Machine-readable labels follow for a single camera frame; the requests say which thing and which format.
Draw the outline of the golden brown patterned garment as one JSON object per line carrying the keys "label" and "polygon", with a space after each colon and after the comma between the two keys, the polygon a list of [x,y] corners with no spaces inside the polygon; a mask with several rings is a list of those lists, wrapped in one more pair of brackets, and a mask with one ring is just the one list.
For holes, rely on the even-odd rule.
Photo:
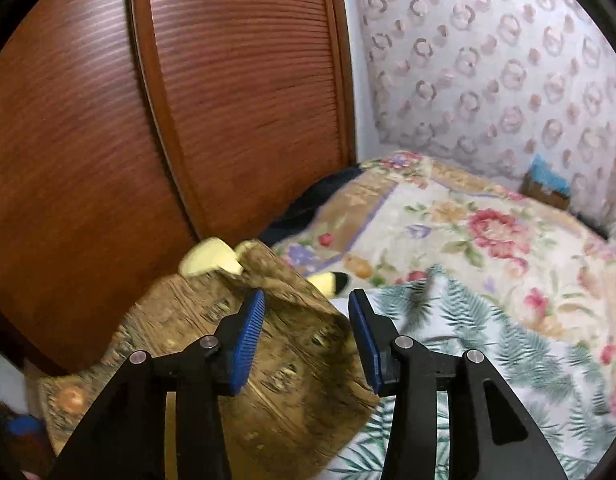
{"label": "golden brown patterned garment", "polygon": [[311,479],[362,429],[378,403],[366,384],[347,318],[260,242],[238,247],[242,274],[223,270],[157,281],[128,311],[102,360],[38,382],[46,429],[62,449],[133,350],[183,350],[216,330],[248,292],[265,293],[265,322],[245,388],[222,399],[236,479]]}

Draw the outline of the palm leaf print blanket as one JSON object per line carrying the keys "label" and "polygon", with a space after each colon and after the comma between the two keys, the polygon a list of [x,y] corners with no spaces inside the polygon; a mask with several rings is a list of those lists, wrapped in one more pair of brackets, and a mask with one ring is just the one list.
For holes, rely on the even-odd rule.
{"label": "palm leaf print blanket", "polygon": [[325,478],[616,478],[616,414],[585,348],[527,330],[437,266],[340,307],[379,404]]}

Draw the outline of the floral cream blanket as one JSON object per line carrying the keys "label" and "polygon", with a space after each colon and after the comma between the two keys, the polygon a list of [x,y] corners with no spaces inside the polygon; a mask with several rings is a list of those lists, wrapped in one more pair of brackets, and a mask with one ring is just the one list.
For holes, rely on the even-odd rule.
{"label": "floral cream blanket", "polygon": [[424,155],[359,166],[306,229],[272,246],[283,260],[365,287],[418,281],[439,264],[530,330],[585,348],[616,414],[616,240]]}

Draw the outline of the dark blue bed sheet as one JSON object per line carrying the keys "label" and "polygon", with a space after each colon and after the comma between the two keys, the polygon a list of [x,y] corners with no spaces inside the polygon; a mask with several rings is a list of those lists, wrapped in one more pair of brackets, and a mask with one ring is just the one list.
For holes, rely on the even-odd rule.
{"label": "dark blue bed sheet", "polygon": [[310,185],[259,235],[258,240],[268,247],[300,233],[313,221],[319,209],[343,186],[362,174],[359,165],[329,174]]}

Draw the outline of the yellow plush toy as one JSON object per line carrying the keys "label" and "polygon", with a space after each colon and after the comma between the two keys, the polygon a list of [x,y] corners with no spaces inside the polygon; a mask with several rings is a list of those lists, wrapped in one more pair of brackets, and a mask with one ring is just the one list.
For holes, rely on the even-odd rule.
{"label": "yellow plush toy", "polygon": [[[183,278],[201,275],[213,270],[223,270],[234,275],[244,271],[239,257],[253,246],[252,240],[245,240],[235,248],[218,237],[209,237],[194,246],[180,261],[178,272]],[[325,297],[338,297],[349,284],[349,275],[344,272],[324,272],[309,276],[308,282]]]}

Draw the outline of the cardboard box with blue cloth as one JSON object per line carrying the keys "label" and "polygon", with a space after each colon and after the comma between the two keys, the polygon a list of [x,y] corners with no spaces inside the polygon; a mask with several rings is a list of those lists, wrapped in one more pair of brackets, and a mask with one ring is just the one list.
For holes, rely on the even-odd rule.
{"label": "cardboard box with blue cloth", "polygon": [[559,210],[567,210],[570,205],[571,191],[568,181],[555,174],[545,159],[536,154],[527,172],[524,174],[520,192],[522,195]]}

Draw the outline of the circle pattern lace curtain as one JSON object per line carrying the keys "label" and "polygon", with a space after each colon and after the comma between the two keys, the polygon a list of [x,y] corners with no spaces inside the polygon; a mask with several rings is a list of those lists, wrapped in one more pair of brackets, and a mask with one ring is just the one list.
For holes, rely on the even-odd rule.
{"label": "circle pattern lace curtain", "polygon": [[577,0],[345,0],[361,158],[519,188],[536,158],[616,235],[616,52]]}

